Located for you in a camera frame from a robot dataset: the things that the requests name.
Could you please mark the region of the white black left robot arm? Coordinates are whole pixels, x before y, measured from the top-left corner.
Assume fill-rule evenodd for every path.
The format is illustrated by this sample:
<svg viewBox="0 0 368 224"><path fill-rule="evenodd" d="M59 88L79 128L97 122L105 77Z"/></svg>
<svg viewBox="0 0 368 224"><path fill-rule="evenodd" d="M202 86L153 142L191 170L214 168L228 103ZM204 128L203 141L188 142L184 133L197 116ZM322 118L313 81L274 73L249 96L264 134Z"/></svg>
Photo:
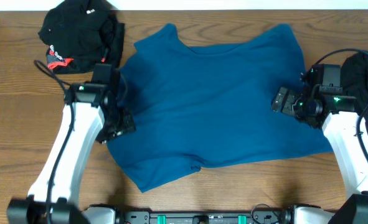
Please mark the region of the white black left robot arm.
<svg viewBox="0 0 368 224"><path fill-rule="evenodd" d="M70 86L47 162L27 198L9 202L9 223L124 223L123 213L111 205L78 208L82 175L94 143L135 131L129 111L118 106L117 94L118 85L113 84Z"/></svg>

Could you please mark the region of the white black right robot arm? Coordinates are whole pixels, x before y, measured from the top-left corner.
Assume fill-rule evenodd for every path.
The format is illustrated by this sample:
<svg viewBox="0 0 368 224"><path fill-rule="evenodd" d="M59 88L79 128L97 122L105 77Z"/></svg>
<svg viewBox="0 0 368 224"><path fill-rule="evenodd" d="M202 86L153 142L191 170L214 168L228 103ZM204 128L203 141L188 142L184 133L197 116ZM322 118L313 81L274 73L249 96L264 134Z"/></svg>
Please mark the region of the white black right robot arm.
<svg viewBox="0 0 368 224"><path fill-rule="evenodd" d="M336 212L311 205L295 205L280 223L368 223L368 133L355 112L353 96L339 87L316 85L298 93L281 87L271 108L320 129L330 143L342 175L346 202Z"/></svg>

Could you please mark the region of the blue polo shirt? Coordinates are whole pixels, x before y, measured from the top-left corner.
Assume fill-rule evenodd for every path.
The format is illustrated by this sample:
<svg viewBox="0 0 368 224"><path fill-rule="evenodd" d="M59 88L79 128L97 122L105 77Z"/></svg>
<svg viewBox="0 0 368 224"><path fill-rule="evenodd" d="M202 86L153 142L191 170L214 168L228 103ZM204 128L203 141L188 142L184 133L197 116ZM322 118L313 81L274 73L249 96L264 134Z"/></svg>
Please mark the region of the blue polo shirt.
<svg viewBox="0 0 368 224"><path fill-rule="evenodd" d="M173 24L135 43L121 67L136 131L107 144L146 192L200 171L329 152L321 131L271 110L302 89L303 52L280 24L244 43L186 46Z"/></svg>

